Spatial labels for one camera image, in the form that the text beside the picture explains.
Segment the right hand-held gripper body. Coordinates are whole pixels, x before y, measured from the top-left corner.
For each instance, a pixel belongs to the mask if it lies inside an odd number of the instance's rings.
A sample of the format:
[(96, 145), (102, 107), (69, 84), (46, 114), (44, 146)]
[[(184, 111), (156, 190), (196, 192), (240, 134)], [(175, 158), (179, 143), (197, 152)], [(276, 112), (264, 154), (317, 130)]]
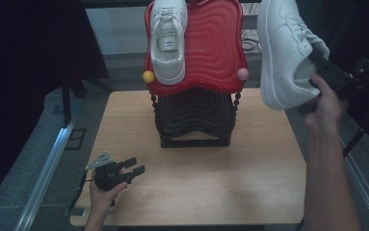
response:
[(369, 90), (369, 59), (362, 58), (350, 72), (331, 64), (332, 77), (325, 80), (339, 97), (355, 97)]

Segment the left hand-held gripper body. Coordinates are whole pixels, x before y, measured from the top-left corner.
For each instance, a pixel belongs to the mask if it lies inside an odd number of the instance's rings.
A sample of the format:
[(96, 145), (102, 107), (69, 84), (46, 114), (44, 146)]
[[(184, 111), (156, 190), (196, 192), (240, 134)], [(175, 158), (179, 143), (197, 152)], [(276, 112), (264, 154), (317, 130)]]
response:
[(109, 191), (124, 182), (121, 170), (124, 162), (115, 162), (111, 155), (104, 151), (99, 157), (86, 165), (85, 171), (94, 170), (93, 181), (100, 190)]

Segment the white sneaker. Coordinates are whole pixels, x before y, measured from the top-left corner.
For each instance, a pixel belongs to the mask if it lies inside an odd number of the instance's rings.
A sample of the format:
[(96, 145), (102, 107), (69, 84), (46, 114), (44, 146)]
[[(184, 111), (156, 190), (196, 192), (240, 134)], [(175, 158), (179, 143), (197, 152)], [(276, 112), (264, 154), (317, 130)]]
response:
[(317, 67), (309, 55), (317, 50), (327, 58), (329, 49), (305, 25), (296, 0), (262, 0), (257, 34), (263, 102), (273, 110), (286, 110), (317, 97), (320, 91), (309, 83)]
[(155, 0), (150, 15), (150, 60), (157, 80), (167, 86), (185, 76), (185, 0)]

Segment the red and black shoe rack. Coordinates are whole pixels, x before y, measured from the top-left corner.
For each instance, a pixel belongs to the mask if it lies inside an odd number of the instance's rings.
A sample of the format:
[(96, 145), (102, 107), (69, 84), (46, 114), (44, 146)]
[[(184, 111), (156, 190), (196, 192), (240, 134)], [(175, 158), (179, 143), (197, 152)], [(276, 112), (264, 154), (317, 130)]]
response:
[(243, 13), (239, 1), (185, 0), (185, 76), (172, 86), (157, 80), (150, 60), (154, 1), (145, 9), (143, 80), (151, 95), (161, 146), (230, 145), (241, 91), (249, 78), (241, 42)]

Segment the person's right hand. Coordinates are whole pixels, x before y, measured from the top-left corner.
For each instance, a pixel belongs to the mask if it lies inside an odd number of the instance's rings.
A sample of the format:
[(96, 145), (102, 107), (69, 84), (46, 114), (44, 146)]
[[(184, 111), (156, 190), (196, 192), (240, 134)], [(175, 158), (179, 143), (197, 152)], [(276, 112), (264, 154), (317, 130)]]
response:
[(308, 133), (338, 135), (348, 102), (339, 100), (334, 90), (319, 74), (312, 74), (310, 80), (319, 88), (321, 95), (315, 99), (316, 110), (303, 117)]

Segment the person's left hand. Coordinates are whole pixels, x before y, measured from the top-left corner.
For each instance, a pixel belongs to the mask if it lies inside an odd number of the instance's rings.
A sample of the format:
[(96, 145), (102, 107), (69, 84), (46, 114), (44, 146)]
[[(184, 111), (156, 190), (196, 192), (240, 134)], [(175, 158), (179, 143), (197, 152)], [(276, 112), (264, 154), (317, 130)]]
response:
[(94, 182), (90, 183), (91, 212), (90, 217), (96, 220), (105, 219), (111, 208), (112, 201), (120, 192), (127, 188), (126, 183), (121, 183), (110, 189), (102, 191)]

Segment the black tripod stand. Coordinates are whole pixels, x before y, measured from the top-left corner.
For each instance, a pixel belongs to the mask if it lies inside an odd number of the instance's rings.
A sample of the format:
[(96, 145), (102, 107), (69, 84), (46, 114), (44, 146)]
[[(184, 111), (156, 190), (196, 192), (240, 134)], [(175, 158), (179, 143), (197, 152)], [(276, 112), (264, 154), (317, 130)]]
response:
[[(114, 89), (105, 84), (100, 79), (86, 78), (86, 81), (94, 86), (105, 90), (108, 93), (114, 91)], [(72, 80), (69, 77), (62, 78), (62, 98), (63, 98), (63, 110), (64, 110), (64, 126), (67, 127), (72, 120), (72, 111), (70, 104), (70, 93), (73, 92), (77, 98), (83, 98), (86, 96), (87, 91), (83, 85), (83, 81), (80, 79)]]

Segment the dark curtain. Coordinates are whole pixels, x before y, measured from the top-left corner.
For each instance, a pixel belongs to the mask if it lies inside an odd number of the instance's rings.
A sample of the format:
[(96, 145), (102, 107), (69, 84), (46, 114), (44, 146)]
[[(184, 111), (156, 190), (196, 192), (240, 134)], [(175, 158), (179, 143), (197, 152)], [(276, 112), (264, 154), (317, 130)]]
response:
[(30, 137), (45, 96), (108, 75), (83, 0), (0, 0), (0, 184)]

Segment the aluminium floor rail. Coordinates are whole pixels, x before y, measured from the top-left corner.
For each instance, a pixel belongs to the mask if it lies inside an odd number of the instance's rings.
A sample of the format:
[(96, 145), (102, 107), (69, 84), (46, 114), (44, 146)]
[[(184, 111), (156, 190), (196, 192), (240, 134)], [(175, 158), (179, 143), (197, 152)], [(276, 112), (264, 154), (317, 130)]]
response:
[(13, 231), (30, 231), (40, 204), (65, 150), (66, 143), (73, 130), (74, 123), (75, 117), (71, 118), (68, 121), (68, 124), (61, 128)]
[(355, 159), (351, 156), (348, 145), (343, 140), (341, 140), (341, 143), (344, 147), (344, 159), (348, 174), (369, 211), (369, 184), (356, 164)]

